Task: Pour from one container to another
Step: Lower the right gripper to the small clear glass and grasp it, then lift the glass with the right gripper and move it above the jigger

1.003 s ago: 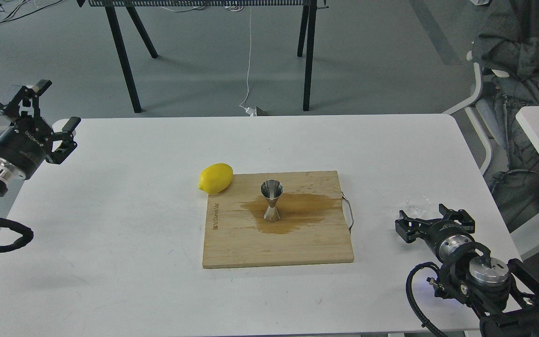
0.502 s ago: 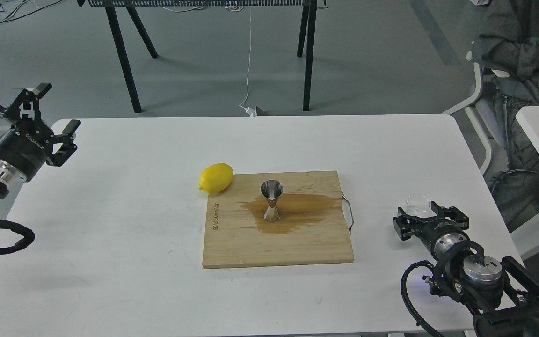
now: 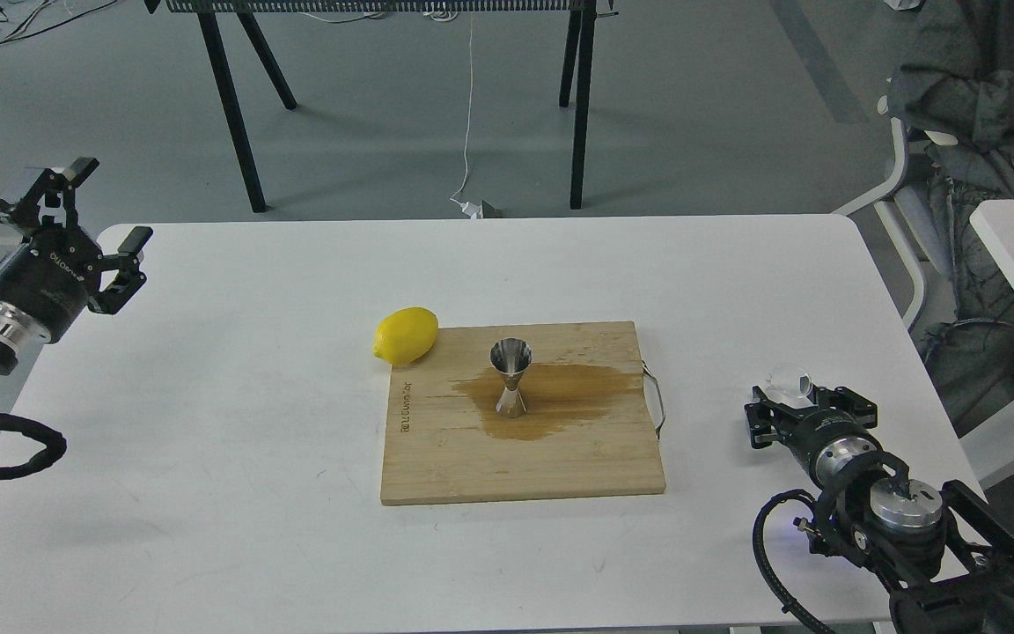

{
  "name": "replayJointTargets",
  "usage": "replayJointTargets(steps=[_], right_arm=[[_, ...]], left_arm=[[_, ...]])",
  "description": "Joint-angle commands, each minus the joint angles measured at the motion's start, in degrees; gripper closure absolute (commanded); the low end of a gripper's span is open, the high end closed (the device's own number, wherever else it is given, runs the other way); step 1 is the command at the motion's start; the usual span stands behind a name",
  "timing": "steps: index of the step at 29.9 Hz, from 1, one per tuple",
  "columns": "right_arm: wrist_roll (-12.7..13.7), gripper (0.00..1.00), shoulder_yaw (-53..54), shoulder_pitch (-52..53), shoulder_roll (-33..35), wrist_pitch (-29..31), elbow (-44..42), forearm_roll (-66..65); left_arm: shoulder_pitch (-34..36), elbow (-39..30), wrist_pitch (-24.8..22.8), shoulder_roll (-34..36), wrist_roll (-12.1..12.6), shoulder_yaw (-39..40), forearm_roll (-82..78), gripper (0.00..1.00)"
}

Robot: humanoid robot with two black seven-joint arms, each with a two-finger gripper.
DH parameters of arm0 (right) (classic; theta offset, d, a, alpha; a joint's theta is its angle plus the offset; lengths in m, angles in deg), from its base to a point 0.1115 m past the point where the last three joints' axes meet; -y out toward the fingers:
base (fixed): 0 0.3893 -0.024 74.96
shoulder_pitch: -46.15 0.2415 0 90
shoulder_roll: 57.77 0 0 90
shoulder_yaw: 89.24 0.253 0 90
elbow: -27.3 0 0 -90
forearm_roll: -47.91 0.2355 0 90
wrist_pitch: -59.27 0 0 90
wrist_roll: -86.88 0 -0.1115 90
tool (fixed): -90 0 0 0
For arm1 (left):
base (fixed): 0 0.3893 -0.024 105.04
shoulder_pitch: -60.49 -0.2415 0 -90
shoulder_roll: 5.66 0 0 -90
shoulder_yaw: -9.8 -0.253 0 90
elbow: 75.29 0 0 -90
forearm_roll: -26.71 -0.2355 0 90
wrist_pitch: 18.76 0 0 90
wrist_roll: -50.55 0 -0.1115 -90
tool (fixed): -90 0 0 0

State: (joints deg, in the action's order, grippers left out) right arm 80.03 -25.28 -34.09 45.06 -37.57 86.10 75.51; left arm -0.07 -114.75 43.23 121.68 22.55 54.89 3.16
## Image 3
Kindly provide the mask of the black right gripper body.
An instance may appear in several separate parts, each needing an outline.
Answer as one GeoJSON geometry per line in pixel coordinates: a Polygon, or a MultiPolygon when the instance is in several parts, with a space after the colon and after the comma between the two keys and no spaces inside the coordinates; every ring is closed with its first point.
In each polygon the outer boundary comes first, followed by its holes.
{"type": "Polygon", "coordinates": [[[848,413],[813,405],[794,409],[783,425],[784,445],[813,484],[828,485],[852,459],[882,449],[881,442],[848,413]]]}

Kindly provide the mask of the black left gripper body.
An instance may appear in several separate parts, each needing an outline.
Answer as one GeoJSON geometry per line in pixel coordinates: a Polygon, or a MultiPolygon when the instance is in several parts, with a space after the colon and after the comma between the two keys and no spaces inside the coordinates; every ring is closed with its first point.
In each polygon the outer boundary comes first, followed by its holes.
{"type": "Polygon", "coordinates": [[[49,225],[0,261],[0,304],[37,322],[45,343],[57,343],[99,291],[102,253],[79,227],[49,225]]]}

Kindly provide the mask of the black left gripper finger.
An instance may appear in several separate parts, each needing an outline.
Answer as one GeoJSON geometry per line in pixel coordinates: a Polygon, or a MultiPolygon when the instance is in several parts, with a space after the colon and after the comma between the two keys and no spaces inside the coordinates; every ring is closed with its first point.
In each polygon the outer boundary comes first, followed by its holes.
{"type": "Polygon", "coordinates": [[[143,249],[151,227],[134,227],[113,255],[101,255],[87,265],[87,306],[97,314],[117,314],[146,284],[141,271],[143,249]]]}
{"type": "Polygon", "coordinates": [[[79,229],[76,191],[99,167],[95,157],[79,157],[60,170],[34,168],[25,177],[19,194],[0,197],[0,225],[17,232],[39,232],[48,227],[79,229]]]}

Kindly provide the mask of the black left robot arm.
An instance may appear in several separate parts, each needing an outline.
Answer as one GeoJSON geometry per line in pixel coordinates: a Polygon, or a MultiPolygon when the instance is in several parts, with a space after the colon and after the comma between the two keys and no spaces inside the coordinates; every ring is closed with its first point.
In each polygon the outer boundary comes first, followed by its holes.
{"type": "MultiPolygon", "coordinates": [[[[23,192],[0,197],[0,224],[21,236],[0,261],[0,376],[15,370],[28,341],[59,342],[85,310],[117,314],[145,285],[150,227],[130,230],[113,255],[81,227],[77,189],[98,166],[96,158],[80,157],[61,169],[41,168],[23,192]]],[[[0,467],[0,481],[37,474],[67,451],[63,434],[18,415],[0,412],[1,432],[19,433],[41,450],[25,464],[0,467]]]]}

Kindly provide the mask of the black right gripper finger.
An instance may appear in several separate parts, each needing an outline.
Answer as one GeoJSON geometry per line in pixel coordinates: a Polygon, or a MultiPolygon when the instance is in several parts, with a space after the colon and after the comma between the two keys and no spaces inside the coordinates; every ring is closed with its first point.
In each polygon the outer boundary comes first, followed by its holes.
{"type": "Polygon", "coordinates": [[[744,410],[752,449],[785,443],[783,425],[793,417],[793,407],[771,400],[760,386],[753,386],[752,401],[744,406],[744,410]]]}
{"type": "Polygon", "coordinates": [[[863,428],[877,428],[878,406],[850,388],[813,386],[812,402],[818,407],[848,413],[863,428]]]}

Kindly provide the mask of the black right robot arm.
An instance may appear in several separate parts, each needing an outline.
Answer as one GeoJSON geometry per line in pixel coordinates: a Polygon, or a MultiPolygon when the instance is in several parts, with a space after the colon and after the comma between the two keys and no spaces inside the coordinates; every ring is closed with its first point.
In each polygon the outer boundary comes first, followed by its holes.
{"type": "Polygon", "coordinates": [[[889,595],[899,633],[1014,633],[1014,534],[966,483],[932,487],[871,430],[878,407],[848,388],[809,386],[805,405],[753,388],[745,406],[750,445],[781,443],[819,489],[788,490],[760,507],[752,542],[760,576],[785,613],[808,630],[830,627],[777,577],[764,542],[768,515],[791,500],[810,510],[794,526],[810,553],[872,573],[889,595]]]}

